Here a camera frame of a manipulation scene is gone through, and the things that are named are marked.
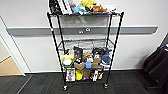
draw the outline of gray wall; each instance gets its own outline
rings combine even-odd
[[[160,46],[165,46],[166,44],[168,44],[168,34],[166,35]]]
[[[8,58],[10,56],[2,42],[3,42],[3,40],[0,35],[0,53],[1,53],[0,54],[0,63],[2,63],[3,60],[5,60],[6,58]]]
[[[117,12],[124,11],[123,27],[158,27],[152,34],[122,34],[119,37],[113,62],[113,69],[139,69],[167,34],[168,1],[167,0],[96,0],[98,3],[117,5]],[[49,28],[46,12],[49,11],[48,0],[1,0],[0,15],[8,28]],[[101,18],[64,20],[63,27],[98,27],[108,26],[108,19]],[[113,21],[118,25],[118,18]],[[92,38],[93,35],[66,35],[66,39]],[[60,71],[52,37],[13,36],[25,61],[32,72]]]

